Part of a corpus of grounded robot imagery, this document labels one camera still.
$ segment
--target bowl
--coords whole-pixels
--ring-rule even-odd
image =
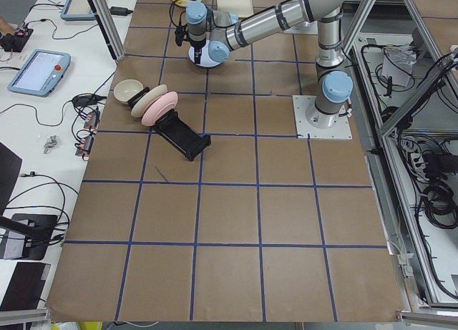
[[[127,104],[127,101],[141,90],[143,90],[143,84],[141,82],[136,79],[125,79],[116,84],[113,92],[116,100]]]

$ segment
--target blue joint cap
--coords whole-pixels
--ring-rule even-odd
[[[207,7],[199,1],[192,1],[186,7],[186,21],[189,24],[199,24],[207,17]]]
[[[238,15],[237,14],[229,12],[229,16],[230,16],[230,21],[231,21],[232,24],[235,24],[238,21]]]
[[[217,63],[223,63],[229,58],[229,47],[222,42],[215,40],[210,41],[208,44],[208,55],[210,58]]]
[[[324,77],[323,93],[332,103],[345,102],[353,90],[353,80],[343,71],[332,71]]]

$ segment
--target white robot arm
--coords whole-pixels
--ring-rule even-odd
[[[243,20],[238,20],[229,12],[214,11],[203,3],[193,1],[186,9],[186,40],[194,47],[195,63],[199,64],[201,50],[210,32],[209,56],[215,62],[225,62],[231,51],[301,22],[318,21],[316,66],[320,94],[315,105],[307,110],[307,118],[312,125],[327,128],[334,124],[342,104],[353,89],[351,78],[337,70],[345,60],[341,41],[341,6],[344,1],[286,0]]]

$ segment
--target blue framed tablet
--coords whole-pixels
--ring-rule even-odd
[[[69,65],[68,53],[36,49],[8,84],[8,90],[45,97],[54,90]]]
[[[67,0],[60,17],[67,21],[95,20],[87,0]]]

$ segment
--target person's hand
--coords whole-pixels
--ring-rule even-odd
[[[3,17],[0,16],[0,31],[4,34],[14,35],[14,28],[11,27],[8,22],[5,21]]]

